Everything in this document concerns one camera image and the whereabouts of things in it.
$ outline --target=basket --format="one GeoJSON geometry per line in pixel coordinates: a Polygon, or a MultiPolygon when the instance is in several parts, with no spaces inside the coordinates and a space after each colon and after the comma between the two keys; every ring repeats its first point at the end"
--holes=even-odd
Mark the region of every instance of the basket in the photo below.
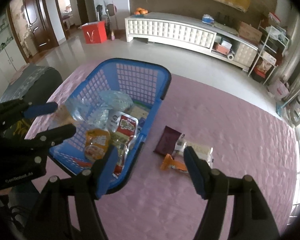
{"type": "MultiPolygon", "coordinates": [[[[160,65],[112,58],[100,63],[69,96],[69,98],[87,99],[93,108],[100,99],[98,95],[100,91],[117,90],[127,93],[134,102],[142,103],[151,109],[133,149],[129,151],[121,174],[119,177],[112,178],[107,194],[120,190],[128,182],[170,82],[170,72],[160,65]]],[[[71,176],[91,166],[83,153],[85,131],[85,127],[77,126],[77,132],[72,138],[50,149],[52,160],[71,176]]]]}

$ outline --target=pink bag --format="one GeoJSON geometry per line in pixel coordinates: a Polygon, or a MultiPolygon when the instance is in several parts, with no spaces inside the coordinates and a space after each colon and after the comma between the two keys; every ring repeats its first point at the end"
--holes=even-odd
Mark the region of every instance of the pink bag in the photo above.
{"type": "Polygon", "coordinates": [[[268,90],[274,95],[275,100],[280,101],[289,94],[289,85],[287,82],[283,83],[279,79],[268,86],[268,90]]]}

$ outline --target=brown wall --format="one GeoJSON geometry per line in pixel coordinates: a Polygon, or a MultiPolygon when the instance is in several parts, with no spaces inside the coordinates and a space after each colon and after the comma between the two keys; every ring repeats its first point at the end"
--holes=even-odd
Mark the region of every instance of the brown wall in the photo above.
{"type": "Polygon", "coordinates": [[[262,13],[274,12],[277,0],[251,0],[249,9],[243,13],[213,0],[130,0],[131,13],[142,7],[149,12],[165,12],[201,19],[203,14],[215,17],[218,12],[257,27],[262,13]]]}

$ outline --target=brown circle decoration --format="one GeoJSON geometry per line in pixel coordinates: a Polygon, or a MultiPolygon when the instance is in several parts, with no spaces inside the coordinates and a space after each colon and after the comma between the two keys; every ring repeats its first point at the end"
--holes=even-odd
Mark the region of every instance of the brown circle decoration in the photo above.
{"type": "Polygon", "coordinates": [[[114,16],[117,13],[117,8],[112,3],[107,5],[107,9],[109,10],[109,16],[114,16]]]}

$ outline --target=pink bedspread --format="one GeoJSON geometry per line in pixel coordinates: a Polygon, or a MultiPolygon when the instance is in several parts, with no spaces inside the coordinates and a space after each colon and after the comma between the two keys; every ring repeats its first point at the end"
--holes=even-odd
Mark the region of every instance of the pink bedspread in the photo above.
{"type": "MultiPolygon", "coordinates": [[[[101,62],[80,66],[49,101],[64,102],[101,62]]],[[[47,129],[49,117],[33,123],[28,138],[47,129]]],[[[195,193],[186,174],[159,169],[163,158],[153,150],[165,125],[196,143],[213,147],[214,168],[228,176],[250,174],[258,183],[278,229],[285,229],[296,184],[295,134],[286,123],[262,109],[208,85],[172,75],[171,86],[154,120],[127,185],[96,202],[110,240],[193,239],[206,201],[195,193]]],[[[48,178],[66,178],[52,160],[47,174],[33,181],[40,191],[48,178]]],[[[227,239],[233,198],[228,198],[220,239],[227,239]]],[[[71,199],[72,223],[78,227],[71,199]]]]}

